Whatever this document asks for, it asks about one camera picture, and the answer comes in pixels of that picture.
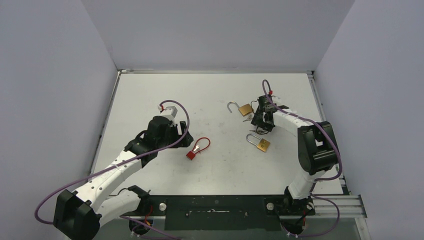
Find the silver key bunch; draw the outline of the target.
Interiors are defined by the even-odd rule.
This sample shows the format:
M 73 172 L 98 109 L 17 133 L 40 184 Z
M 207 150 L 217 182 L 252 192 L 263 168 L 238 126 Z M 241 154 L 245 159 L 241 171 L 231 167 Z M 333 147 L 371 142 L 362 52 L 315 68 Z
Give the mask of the silver key bunch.
M 268 131 L 264 131 L 264 130 L 260 130 L 260 129 L 256 129 L 254 130 L 254 132 L 258 135 L 266 135 L 268 134 Z

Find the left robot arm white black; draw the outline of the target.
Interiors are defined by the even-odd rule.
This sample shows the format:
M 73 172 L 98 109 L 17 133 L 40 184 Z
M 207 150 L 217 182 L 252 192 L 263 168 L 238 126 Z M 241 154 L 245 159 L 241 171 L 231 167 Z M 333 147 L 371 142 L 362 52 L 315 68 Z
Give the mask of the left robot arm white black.
M 189 126 L 189 120 L 176 123 L 171 114 L 154 116 L 107 168 L 76 190 L 64 189 L 58 195 L 53 226 L 71 240 L 92 240 L 101 227 L 125 213 L 144 215 L 149 210 L 149 201 L 143 198 L 146 191 L 133 185 L 117 196 L 110 194 L 158 152 L 189 147 L 194 140 Z

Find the long-shackle brass padlock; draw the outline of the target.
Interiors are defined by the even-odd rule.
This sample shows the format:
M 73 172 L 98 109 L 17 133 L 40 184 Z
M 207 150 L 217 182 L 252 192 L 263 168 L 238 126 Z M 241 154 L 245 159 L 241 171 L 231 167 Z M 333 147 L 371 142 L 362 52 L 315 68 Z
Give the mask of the long-shackle brass padlock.
M 270 146 L 270 142 L 267 141 L 264 138 L 261 138 L 253 133 L 249 133 L 246 135 L 246 141 L 248 143 L 250 143 L 251 145 L 255 146 L 258 150 L 266 153 L 269 146 Z

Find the large brass padlock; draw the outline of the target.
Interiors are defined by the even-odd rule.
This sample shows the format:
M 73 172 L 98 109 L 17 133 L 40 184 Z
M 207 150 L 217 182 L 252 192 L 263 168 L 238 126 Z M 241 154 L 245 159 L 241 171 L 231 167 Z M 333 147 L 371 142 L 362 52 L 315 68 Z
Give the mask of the large brass padlock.
M 228 109 L 228 111 L 230 113 L 233 112 L 232 109 L 231 109 L 231 106 L 232 105 L 234 105 L 234 106 L 237 107 L 237 110 L 240 112 L 240 114 L 243 117 L 245 117 L 245 116 L 253 113 L 253 108 L 252 108 L 252 106 L 249 103 L 248 104 L 245 104 L 245 105 L 242 105 L 242 106 L 239 106 L 238 103 L 235 102 L 235 101 L 230 101 L 230 102 L 227 103 L 227 106 L 226 107 L 227 107 L 227 109 Z

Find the silver keys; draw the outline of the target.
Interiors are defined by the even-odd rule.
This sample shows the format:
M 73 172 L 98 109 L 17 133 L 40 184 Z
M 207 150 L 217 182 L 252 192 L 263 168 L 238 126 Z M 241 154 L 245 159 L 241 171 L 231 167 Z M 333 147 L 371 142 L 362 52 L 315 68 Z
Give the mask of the silver keys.
M 252 114 L 249 114 L 247 116 L 247 118 L 245 120 L 243 120 L 243 122 L 250 122 L 252 119 L 253 119 L 253 115 Z

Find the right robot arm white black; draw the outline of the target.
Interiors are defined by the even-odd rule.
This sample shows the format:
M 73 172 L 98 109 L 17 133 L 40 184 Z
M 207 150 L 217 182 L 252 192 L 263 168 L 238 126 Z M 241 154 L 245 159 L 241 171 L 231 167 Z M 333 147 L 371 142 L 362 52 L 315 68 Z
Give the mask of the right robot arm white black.
M 284 190 L 283 211 L 290 215 L 310 208 L 311 194 L 324 174 L 339 163 L 337 142 L 332 125 L 315 122 L 294 113 L 285 105 L 275 106 L 271 95 L 257 99 L 258 106 L 251 124 L 266 132 L 279 127 L 297 140 L 297 158 L 300 171 Z

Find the red cable padlock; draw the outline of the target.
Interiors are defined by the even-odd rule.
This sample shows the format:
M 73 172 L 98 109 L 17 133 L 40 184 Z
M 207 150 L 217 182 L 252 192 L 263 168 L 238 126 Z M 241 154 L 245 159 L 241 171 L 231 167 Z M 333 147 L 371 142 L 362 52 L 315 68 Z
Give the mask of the red cable padlock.
M 200 142 L 202 141 L 206 141 L 207 144 L 206 145 L 202 145 L 200 144 Z M 200 137 L 198 138 L 195 143 L 193 148 L 186 154 L 186 157 L 192 161 L 198 154 L 204 152 L 205 150 L 207 150 L 211 145 L 211 140 L 208 137 Z

